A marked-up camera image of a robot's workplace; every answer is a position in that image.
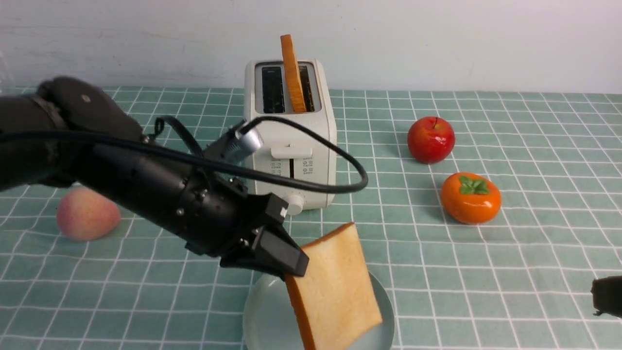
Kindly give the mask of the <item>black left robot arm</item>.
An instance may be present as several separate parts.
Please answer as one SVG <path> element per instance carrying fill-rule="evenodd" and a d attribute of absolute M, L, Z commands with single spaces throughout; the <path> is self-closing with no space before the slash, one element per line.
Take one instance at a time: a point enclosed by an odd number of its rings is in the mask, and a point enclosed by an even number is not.
<path fill-rule="evenodd" d="M 301 277 L 309 258 L 283 228 L 286 201 L 180 161 L 95 142 L 97 135 L 158 148 L 100 88 L 70 77 L 0 103 L 1 190 L 75 182 L 177 235 L 222 267 Z"/>

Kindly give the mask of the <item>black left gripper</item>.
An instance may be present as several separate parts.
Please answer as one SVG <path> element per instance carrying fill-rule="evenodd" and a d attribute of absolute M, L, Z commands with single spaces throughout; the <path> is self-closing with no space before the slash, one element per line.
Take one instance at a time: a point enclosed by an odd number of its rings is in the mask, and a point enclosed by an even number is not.
<path fill-rule="evenodd" d="M 223 268 L 302 277 L 309 257 L 283 228 L 286 202 L 250 194 L 239 181 L 191 180 L 180 197 L 178 236 L 196 255 L 220 258 Z"/>

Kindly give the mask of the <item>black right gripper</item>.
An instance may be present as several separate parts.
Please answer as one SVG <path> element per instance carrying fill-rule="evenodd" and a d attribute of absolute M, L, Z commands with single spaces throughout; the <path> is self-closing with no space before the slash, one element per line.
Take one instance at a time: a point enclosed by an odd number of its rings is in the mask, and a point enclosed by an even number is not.
<path fill-rule="evenodd" d="M 622 318 L 622 277 L 608 276 L 594 279 L 590 290 L 594 316 L 607 314 Z"/>

